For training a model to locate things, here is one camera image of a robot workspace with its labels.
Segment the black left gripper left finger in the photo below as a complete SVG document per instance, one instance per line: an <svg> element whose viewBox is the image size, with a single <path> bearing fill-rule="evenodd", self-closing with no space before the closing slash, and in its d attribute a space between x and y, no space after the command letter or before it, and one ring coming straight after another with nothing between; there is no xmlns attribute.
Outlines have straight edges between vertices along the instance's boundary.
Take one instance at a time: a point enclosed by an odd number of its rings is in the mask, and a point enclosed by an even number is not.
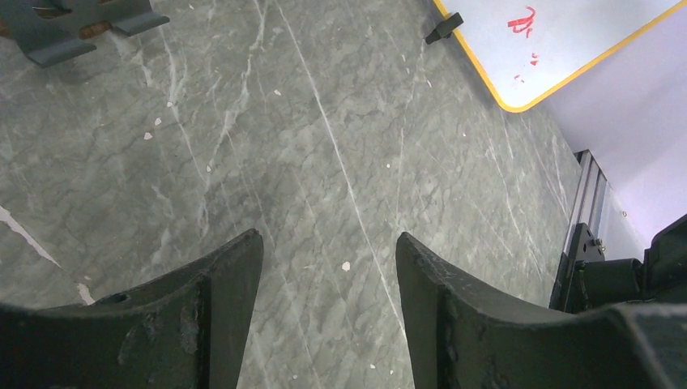
<svg viewBox="0 0 687 389"><path fill-rule="evenodd" d="M249 229L89 306L1 307L4 388L234 388L264 258Z"/></svg>

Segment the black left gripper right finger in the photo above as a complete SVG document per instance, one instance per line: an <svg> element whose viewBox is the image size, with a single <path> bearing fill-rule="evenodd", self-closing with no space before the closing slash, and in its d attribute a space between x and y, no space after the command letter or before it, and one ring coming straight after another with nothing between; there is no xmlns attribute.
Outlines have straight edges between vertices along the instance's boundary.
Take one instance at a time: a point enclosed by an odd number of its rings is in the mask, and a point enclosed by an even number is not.
<svg viewBox="0 0 687 389"><path fill-rule="evenodd" d="M395 260L418 388L683 388L686 307L567 314L495 289L410 233Z"/></svg>

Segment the round wooden black phone stand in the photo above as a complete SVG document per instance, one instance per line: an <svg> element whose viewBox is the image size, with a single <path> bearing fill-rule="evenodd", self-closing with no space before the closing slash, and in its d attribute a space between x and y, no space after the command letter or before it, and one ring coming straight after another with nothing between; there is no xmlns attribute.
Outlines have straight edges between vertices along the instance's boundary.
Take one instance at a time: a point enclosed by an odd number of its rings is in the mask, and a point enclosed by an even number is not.
<svg viewBox="0 0 687 389"><path fill-rule="evenodd" d="M169 22L149 1L2 1L1 31L42 68L96 49L88 40L113 29L135 36Z"/></svg>

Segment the yellow framed whiteboard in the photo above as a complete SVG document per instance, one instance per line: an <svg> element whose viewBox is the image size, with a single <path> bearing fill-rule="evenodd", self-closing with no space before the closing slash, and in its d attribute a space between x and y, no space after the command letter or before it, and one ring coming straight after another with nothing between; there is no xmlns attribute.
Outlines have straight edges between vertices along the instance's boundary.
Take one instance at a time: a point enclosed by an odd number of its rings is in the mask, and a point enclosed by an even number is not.
<svg viewBox="0 0 687 389"><path fill-rule="evenodd" d="M679 0L436 1L498 105L521 113L685 6Z"/></svg>

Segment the black whiteboard foot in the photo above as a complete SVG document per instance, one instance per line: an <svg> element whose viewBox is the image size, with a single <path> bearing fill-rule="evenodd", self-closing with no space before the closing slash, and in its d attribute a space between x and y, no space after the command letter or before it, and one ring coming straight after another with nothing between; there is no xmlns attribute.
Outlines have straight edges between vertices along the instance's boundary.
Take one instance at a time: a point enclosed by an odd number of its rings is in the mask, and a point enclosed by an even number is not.
<svg viewBox="0 0 687 389"><path fill-rule="evenodd" d="M451 37L453 31L462 24L463 17L458 12L450 15L447 19L438 23L435 28L425 37L425 44L431 45L436 41Z"/></svg>

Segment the aluminium frame rail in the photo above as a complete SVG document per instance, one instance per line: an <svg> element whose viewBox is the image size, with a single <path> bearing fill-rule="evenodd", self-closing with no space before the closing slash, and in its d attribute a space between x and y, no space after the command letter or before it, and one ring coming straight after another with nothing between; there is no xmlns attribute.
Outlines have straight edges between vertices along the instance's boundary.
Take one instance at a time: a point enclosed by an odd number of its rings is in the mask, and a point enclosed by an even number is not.
<svg viewBox="0 0 687 389"><path fill-rule="evenodd" d="M582 170L562 251L570 252L575 226L585 223L593 237L602 241L606 259L642 261L645 245L594 156L585 150L575 157Z"/></svg>

